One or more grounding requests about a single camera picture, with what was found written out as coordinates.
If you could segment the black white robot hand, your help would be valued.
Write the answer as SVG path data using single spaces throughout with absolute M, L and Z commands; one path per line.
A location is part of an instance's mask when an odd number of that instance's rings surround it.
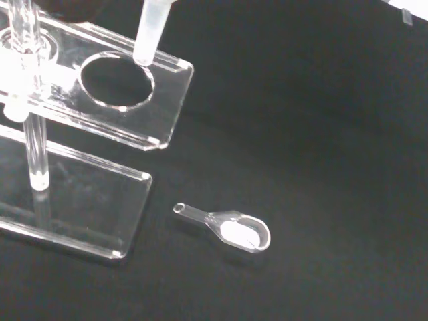
M 66 23 L 121 21 L 136 19 L 145 1 L 35 0 L 50 17 Z

